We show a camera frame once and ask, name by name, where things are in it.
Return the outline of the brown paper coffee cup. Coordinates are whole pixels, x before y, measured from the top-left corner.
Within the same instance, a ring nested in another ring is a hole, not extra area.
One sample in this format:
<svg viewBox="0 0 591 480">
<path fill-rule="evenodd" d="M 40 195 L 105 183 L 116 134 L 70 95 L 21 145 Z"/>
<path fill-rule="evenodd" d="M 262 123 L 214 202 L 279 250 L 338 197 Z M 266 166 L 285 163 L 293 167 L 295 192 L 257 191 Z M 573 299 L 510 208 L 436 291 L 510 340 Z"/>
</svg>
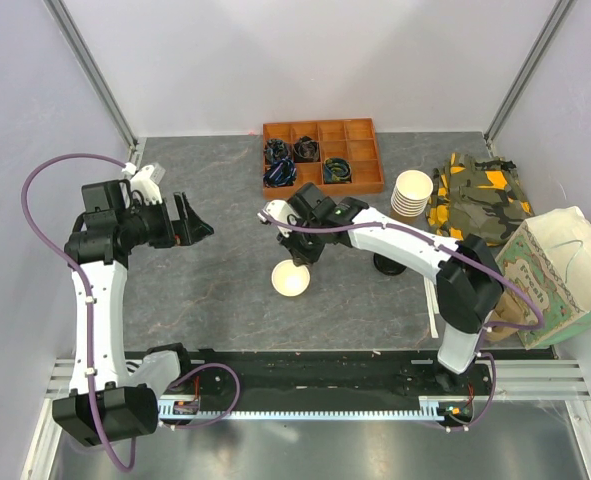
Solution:
<svg viewBox="0 0 591 480">
<path fill-rule="evenodd" d="M 311 275 L 309 269 L 296 265 L 292 260 L 279 262 L 271 273 L 273 288 L 282 296 L 296 297 L 309 287 Z"/>
</svg>

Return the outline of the black plastic cup lid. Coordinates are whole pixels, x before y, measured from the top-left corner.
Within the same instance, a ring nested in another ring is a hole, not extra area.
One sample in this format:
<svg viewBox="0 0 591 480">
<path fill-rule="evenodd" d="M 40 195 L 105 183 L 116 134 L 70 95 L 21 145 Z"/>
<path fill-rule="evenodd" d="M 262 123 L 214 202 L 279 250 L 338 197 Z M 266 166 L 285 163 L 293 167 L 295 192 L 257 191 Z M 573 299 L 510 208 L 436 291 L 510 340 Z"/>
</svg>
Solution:
<svg viewBox="0 0 591 480">
<path fill-rule="evenodd" d="M 407 269 L 405 265 L 377 253 L 373 255 L 373 264 L 377 271 L 386 276 L 397 276 Z"/>
</svg>

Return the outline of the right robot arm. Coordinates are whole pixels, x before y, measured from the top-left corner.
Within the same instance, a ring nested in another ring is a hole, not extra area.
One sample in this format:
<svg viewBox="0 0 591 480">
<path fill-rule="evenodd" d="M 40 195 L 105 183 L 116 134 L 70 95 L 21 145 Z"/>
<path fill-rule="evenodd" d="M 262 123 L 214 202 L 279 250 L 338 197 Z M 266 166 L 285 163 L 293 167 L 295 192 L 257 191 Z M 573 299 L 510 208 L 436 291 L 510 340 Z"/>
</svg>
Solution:
<svg viewBox="0 0 591 480">
<path fill-rule="evenodd" d="M 278 242 L 298 266 L 316 263 L 327 245 L 363 250 L 388 266 L 408 268 L 430 281 L 446 322 L 433 381 L 458 392 L 469 381 L 483 327 L 504 292 L 499 268 L 479 237 L 441 237 L 396 221 L 353 197 L 339 202 L 307 183 L 287 200 L 268 202 L 261 221 L 275 225 Z"/>
</svg>

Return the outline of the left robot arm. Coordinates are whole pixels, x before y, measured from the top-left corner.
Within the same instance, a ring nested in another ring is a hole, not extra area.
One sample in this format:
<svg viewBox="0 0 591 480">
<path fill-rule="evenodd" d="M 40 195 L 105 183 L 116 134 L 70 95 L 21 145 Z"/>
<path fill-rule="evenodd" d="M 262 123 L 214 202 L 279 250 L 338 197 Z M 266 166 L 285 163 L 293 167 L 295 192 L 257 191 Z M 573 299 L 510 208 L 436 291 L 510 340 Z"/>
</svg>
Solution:
<svg viewBox="0 0 591 480">
<path fill-rule="evenodd" d="M 128 180 L 87 184 L 85 210 L 64 247 L 76 290 L 76 359 L 69 393 L 53 404 L 54 421 L 85 447 L 155 432 L 158 399 L 183 393 L 194 382 L 181 343 L 152 347 L 129 370 L 123 333 L 129 256 L 140 245 L 155 249 L 191 246 L 213 228 L 192 209 L 186 194 L 173 195 L 178 216 L 164 200 L 151 200 Z"/>
</svg>

